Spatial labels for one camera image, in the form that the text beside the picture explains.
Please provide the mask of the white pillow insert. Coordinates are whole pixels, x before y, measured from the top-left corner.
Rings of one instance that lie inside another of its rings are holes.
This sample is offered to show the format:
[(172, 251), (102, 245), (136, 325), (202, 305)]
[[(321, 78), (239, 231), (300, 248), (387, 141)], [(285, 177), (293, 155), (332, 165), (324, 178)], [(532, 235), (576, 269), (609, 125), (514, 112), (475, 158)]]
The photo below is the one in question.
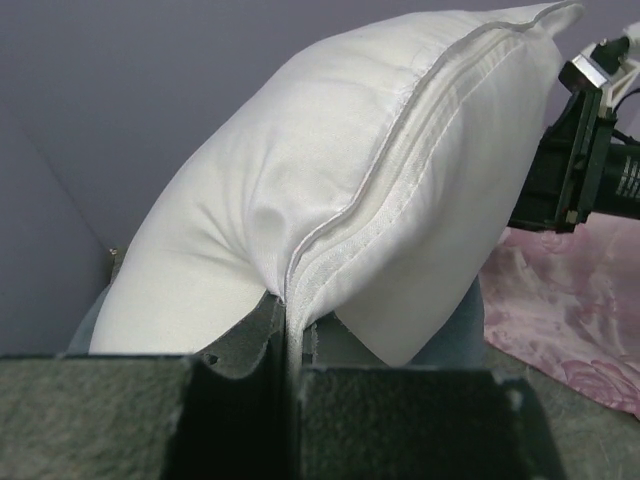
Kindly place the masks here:
[(181, 167), (134, 236), (93, 354), (193, 353), (264, 294), (292, 351), (328, 313), (408, 363), (503, 233), (575, 1), (411, 13), (292, 57)]

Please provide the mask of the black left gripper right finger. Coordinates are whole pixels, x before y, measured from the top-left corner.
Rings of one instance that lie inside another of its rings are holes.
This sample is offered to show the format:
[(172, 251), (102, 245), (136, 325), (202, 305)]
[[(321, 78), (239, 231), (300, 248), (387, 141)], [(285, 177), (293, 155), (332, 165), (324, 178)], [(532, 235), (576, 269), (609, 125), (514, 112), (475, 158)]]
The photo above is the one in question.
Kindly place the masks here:
[(544, 408), (500, 370), (316, 363), (292, 339), (295, 479), (564, 479)]

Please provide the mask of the blue-grey fabric pillowcase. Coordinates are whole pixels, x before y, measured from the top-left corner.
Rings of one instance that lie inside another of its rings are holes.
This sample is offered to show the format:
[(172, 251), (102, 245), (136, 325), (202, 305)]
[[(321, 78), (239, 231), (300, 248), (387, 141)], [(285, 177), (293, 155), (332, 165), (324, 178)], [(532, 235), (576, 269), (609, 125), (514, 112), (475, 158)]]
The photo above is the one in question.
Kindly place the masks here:
[[(109, 290), (104, 289), (80, 322), (66, 350), (86, 355), (98, 314)], [(409, 361), (415, 366), (479, 369), (484, 365), (484, 306), (475, 280), (449, 320)], [(381, 366), (383, 362), (358, 340), (339, 318), (328, 314), (305, 330), (304, 361), (341, 366)]]

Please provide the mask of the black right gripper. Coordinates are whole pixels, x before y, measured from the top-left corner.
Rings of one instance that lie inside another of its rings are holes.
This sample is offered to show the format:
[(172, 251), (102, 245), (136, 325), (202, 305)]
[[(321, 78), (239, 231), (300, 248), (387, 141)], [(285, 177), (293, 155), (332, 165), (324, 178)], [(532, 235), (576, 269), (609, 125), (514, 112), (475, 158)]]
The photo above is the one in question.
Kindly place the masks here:
[(564, 234), (592, 213), (639, 218), (639, 142), (616, 129), (602, 98), (600, 89), (573, 93), (544, 132), (509, 227)]

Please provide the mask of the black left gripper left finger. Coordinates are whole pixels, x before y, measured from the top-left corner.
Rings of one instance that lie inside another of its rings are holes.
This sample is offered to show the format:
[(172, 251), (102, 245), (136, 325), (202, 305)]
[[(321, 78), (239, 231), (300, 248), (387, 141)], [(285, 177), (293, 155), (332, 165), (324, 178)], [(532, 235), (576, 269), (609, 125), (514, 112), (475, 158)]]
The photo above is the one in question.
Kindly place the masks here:
[(3, 358), (2, 477), (282, 477), (284, 323), (265, 295), (193, 355)]

